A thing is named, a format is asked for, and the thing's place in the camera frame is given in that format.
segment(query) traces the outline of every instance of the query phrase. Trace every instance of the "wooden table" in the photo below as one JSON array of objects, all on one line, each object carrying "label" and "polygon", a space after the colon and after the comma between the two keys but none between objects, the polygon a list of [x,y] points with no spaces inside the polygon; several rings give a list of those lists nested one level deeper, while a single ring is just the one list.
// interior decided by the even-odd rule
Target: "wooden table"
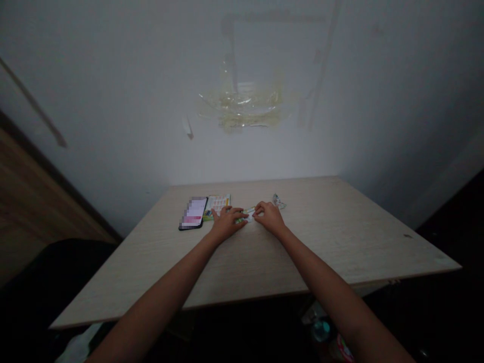
[{"label": "wooden table", "polygon": [[[51,327],[121,317],[210,230],[179,231],[191,197],[232,196],[235,207],[270,201],[287,207],[287,226],[354,286],[451,271],[460,266],[338,177],[171,187],[99,269]],[[224,242],[206,266],[184,308],[305,292],[284,248],[253,221]]]}]

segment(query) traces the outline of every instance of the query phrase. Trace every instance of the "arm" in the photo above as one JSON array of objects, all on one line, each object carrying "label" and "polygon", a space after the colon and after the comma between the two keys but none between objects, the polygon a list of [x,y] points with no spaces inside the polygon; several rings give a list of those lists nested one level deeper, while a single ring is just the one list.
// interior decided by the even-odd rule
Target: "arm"
[{"label": "arm", "polygon": [[413,362],[353,289],[286,227],[279,208],[261,202],[254,218],[282,243],[309,290],[348,343],[356,361]]},{"label": "arm", "polygon": [[87,362],[135,362],[145,356],[188,298],[217,247],[246,225],[246,221],[234,222],[248,214],[240,213],[242,208],[230,208],[224,207],[220,217],[212,209],[210,232],[123,315]]}]

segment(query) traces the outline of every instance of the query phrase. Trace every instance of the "phone screen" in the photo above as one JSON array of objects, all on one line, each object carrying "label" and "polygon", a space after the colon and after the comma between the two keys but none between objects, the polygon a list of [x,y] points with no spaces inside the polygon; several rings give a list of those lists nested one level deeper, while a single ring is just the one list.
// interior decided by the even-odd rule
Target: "phone screen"
[{"label": "phone screen", "polygon": [[207,197],[193,197],[187,204],[178,227],[179,230],[200,228]]}]

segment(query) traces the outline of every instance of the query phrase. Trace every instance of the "forearm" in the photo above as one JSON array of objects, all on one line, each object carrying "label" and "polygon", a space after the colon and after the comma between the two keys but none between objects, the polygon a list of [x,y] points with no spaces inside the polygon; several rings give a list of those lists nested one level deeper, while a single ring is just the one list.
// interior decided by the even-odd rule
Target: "forearm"
[{"label": "forearm", "polygon": [[276,237],[360,361],[413,361],[353,289],[287,227]]},{"label": "forearm", "polygon": [[128,310],[88,361],[140,361],[188,298],[218,244],[206,235]]}]

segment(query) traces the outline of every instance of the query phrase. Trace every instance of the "paper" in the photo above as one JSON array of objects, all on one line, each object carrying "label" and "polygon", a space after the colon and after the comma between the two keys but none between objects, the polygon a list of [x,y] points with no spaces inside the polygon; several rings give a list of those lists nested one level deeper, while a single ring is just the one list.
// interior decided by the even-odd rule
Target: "paper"
[{"label": "paper", "polygon": [[[274,193],[274,195],[272,196],[272,204],[274,204],[276,207],[278,207],[279,209],[284,209],[286,207],[286,205],[284,203],[281,202],[281,199],[279,198],[279,196],[277,194]],[[256,211],[256,207],[252,207],[252,208],[249,208],[249,209],[244,209],[242,211],[243,214],[248,214],[249,216],[246,217],[246,218],[239,218],[235,221],[235,223],[240,223],[244,220],[246,220],[248,223],[252,222],[254,220],[254,213]]]},{"label": "paper", "polygon": [[220,195],[220,196],[209,196],[207,201],[207,206],[203,212],[203,220],[209,221],[213,220],[213,215],[211,209],[215,209],[215,212],[220,214],[223,207],[230,205],[230,194]]}]

